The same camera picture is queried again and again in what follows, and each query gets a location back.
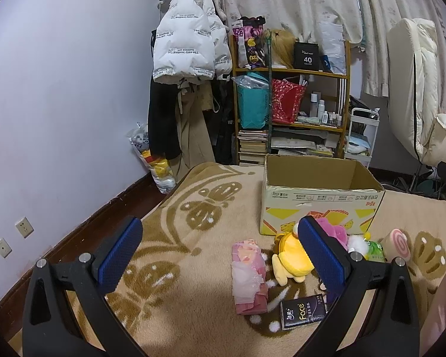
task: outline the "yellow plush toy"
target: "yellow plush toy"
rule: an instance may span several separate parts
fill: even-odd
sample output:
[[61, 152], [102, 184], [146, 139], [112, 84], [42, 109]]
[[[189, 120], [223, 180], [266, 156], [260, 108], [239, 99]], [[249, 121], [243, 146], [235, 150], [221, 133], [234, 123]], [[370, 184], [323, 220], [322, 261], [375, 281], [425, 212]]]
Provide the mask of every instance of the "yellow plush toy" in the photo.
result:
[[288, 278], [303, 282], [314, 266], [299, 239], [291, 232], [279, 234], [275, 244], [278, 254], [272, 256], [272, 269], [279, 285], [285, 286]]

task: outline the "white wall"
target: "white wall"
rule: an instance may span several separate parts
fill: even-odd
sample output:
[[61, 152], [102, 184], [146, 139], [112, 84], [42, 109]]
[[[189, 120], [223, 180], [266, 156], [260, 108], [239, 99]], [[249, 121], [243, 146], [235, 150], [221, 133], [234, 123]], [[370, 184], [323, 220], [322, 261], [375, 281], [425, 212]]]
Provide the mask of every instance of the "white wall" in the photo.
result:
[[145, 174], [125, 134], [147, 116], [157, 2], [1, 0], [0, 299]]
[[[446, 6], [442, 4], [442, 16], [446, 28]], [[362, 93], [365, 54], [352, 52], [350, 93], [361, 98], [371, 108], [380, 108], [380, 125], [375, 143], [375, 150], [370, 166], [399, 173], [413, 174], [418, 167], [418, 160], [402, 146], [393, 135], [387, 113], [387, 99]]]

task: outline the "cardboard box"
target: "cardboard box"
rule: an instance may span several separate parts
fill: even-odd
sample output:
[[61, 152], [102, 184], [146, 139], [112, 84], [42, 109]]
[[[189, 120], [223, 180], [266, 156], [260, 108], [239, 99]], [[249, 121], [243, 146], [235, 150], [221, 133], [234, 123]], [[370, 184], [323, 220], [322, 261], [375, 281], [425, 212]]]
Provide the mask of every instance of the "cardboard box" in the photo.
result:
[[308, 214], [367, 232], [385, 190], [358, 161], [267, 155], [260, 222], [262, 235], [289, 232]]

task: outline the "silver bolt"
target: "silver bolt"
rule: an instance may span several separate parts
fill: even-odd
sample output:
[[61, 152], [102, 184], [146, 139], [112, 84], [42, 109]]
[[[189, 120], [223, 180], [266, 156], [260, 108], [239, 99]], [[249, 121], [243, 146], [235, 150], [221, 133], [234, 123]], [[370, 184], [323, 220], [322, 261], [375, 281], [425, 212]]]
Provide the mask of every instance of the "silver bolt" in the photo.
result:
[[89, 262], [91, 259], [91, 254], [89, 252], [84, 252], [83, 254], [79, 255], [79, 261], [81, 263]]
[[350, 253], [350, 259], [352, 259], [355, 262], [360, 262], [364, 257], [360, 252], [354, 251]]
[[46, 266], [46, 263], [46, 259], [41, 258], [36, 262], [36, 267], [43, 268], [44, 266]]
[[403, 267], [405, 265], [405, 261], [403, 258], [397, 256], [395, 258], [395, 263], [397, 264], [397, 266]]

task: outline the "red gift bag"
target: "red gift bag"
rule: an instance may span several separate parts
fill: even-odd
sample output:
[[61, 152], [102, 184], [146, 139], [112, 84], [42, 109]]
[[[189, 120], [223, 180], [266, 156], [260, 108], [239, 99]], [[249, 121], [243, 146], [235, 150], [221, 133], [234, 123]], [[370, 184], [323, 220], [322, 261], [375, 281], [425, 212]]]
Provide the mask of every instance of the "red gift bag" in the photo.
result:
[[272, 80], [272, 120], [290, 125], [299, 113], [306, 85], [287, 80]]

